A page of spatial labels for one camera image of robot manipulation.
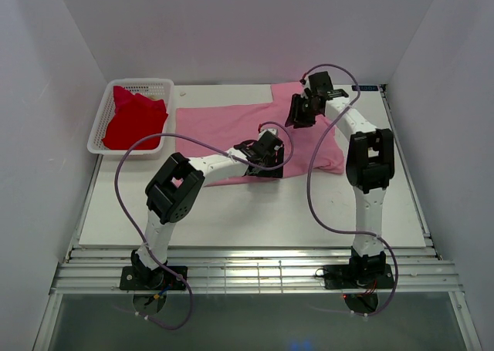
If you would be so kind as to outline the pink t shirt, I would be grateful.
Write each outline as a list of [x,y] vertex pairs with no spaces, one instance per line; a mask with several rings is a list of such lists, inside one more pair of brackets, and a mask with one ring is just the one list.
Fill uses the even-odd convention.
[[[272,102],[250,105],[231,105],[225,107],[180,108],[176,112],[176,133],[200,140],[220,150],[227,151],[244,140],[253,140],[258,135],[259,124],[275,121],[285,124],[289,114],[291,97],[300,93],[300,83],[280,83],[271,85]],[[305,175],[317,141],[330,120],[324,116],[316,117],[313,127],[287,128],[294,144],[294,154],[290,162],[283,167],[283,177]],[[324,138],[314,161],[314,168],[332,174],[343,174],[345,160],[343,151],[334,139],[333,128]],[[176,139],[175,150],[186,157],[205,157],[213,154],[209,149],[182,139]],[[233,177],[209,186],[247,184],[274,181],[268,177]]]

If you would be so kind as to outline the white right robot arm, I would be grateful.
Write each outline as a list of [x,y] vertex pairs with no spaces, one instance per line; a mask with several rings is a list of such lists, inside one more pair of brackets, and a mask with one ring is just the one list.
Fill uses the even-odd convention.
[[345,174],[356,201],[356,228],[351,232],[354,241],[348,275],[354,285],[366,287],[386,267],[382,205],[395,172],[394,134],[388,128],[376,127],[354,108],[360,99],[360,91],[353,100],[346,102],[348,94],[333,87],[329,73],[316,72],[312,68],[303,74],[300,82],[303,92],[292,96],[286,125],[295,129],[307,128],[316,123],[318,116],[330,120],[309,161],[306,193],[310,194],[316,155],[327,134],[337,127],[348,141]]

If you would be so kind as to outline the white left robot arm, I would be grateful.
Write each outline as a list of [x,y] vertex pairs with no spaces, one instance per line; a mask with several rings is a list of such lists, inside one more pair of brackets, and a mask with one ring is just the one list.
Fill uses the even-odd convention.
[[203,187],[235,177],[281,178],[283,159],[284,144],[273,129],[262,131],[256,140],[236,144],[225,156],[186,158],[172,154],[145,188],[146,241],[131,254],[137,280],[147,289],[163,282],[159,264],[167,262],[175,225],[191,212]]

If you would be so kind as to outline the blue corner label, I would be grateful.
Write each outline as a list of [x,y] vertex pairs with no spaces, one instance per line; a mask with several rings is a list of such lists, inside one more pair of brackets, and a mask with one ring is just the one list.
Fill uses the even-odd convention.
[[380,88],[377,85],[352,85],[354,92],[379,92]]

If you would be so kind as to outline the white plastic mesh basket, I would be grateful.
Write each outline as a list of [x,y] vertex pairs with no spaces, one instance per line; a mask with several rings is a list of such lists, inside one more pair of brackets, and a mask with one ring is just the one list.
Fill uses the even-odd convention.
[[115,102],[113,99],[113,88],[121,86],[133,94],[139,93],[150,99],[163,100],[169,117],[164,123],[162,132],[169,128],[170,119],[174,115],[174,83],[169,79],[158,78],[125,78],[115,79],[107,84],[100,101],[96,117],[87,141],[87,150],[96,155],[102,155],[116,159],[122,157],[126,150],[111,150],[103,144],[107,125],[115,115]]

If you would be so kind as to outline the red t shirt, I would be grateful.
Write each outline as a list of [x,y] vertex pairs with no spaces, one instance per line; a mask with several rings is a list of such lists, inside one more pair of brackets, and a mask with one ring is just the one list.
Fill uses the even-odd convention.
[[113,100],[114,115],[102,139],[108,149],[128,150],[138,140],[162,132],[168,118],[163,99],[153,99],[115,86]]

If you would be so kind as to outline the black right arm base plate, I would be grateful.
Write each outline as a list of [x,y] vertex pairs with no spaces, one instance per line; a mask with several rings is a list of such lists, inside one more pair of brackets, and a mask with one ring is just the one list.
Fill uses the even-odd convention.
[[349,265],[324,265],[315,276],[324,280],[325,289],[391,289],[394,285],[390,265],[385,265],[383,273],[360,278],[350,273]]

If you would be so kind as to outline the aluminium rail frame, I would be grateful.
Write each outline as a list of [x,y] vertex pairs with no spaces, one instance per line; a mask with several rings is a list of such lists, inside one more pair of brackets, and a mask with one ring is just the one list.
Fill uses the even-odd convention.
[[[451,261],[441,260],[432,246],[395,250],[398,291],[460,292],[463,285]],[[170,265],[188,267],[196,294],[321,293],[322,267],[344,264],[347,248],[216,249],[172,248]],[[74,248],[56,269],[51,292],[110,294],[117,292],[130,254],[123,249]]]

